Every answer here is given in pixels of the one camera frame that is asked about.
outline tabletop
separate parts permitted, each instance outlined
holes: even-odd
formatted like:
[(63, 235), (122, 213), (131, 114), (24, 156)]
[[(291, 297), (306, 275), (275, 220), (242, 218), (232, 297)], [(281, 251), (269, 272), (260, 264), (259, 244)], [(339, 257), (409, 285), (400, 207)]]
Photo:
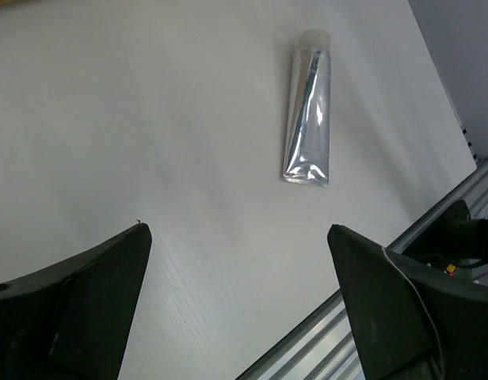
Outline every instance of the tabletop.
[[(312, 28), (328, 188), (280, 179)], [(474, 169), (407, 0), (0, 8), (0, 282), (148, 223), (121, 380), (235, 378), (338, 289), (333, 223), (386, 245)]]

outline tube of ointment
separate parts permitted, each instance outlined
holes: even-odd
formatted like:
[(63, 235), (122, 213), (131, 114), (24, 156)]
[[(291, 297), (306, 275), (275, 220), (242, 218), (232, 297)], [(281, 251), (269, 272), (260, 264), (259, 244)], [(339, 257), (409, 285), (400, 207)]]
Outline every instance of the tube of ointment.
[(307, 30), (295, 46), (283, 178), (329, 185), (330, 37)]

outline white cap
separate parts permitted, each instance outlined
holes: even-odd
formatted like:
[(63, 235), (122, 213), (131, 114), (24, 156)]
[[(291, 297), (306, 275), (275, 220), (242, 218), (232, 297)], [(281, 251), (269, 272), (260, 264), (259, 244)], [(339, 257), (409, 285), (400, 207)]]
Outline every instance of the white cap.
[(321, 48), (330, 50), (329, 33), (320, 29), (309, 29), (302, 32), (297, 44), (298, 48)]

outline white table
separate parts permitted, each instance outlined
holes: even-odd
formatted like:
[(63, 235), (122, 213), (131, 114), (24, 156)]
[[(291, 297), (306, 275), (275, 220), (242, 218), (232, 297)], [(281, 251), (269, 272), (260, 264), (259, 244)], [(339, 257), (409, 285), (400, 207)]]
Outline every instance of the white table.
[[(327, 189), (280, 180), (308, 28), (332, 37)], [(337, 290), (332, 223), (386, 245), (474, 168), (407, 0), (0, 8), (0, 281), (147, 222), (121, 380), (239, 375)]]

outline metallic tube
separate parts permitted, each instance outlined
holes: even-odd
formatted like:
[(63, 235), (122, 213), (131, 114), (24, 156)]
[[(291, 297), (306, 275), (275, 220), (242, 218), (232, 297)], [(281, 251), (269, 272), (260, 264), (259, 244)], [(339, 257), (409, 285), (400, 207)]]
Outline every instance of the metallic tube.
[(329, 185), (330, 37), (302, 33), (295, 47), (284, 151), (283, 178)]

